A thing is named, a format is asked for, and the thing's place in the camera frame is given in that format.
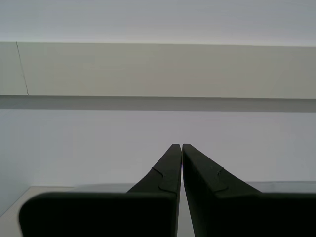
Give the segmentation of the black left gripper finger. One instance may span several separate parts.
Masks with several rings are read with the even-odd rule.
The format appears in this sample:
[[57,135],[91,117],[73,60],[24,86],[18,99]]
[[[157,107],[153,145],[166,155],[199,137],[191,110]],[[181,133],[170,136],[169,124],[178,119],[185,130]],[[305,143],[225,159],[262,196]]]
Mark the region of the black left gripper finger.
[[313,237],[313,193],[264,193],[184,144],[183,178],[197,237]]
[[19,211],[25,237],[175,237],[182,151],[171,145],[125,193],[49,192]]

